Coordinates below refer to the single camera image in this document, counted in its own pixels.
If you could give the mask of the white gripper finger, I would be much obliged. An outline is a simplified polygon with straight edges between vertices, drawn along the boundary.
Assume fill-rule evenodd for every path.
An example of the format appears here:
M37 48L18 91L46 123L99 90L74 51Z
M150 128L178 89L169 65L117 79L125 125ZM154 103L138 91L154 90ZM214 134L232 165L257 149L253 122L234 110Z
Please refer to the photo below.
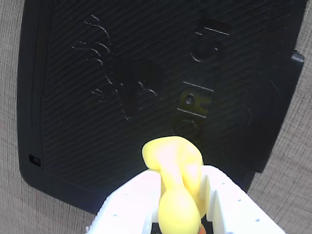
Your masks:
M201 167L199 197L214 234L284 234L280 228L223 171Z
M158 222L160 174L151 170L136 175L104 201L88 234L150 234Z

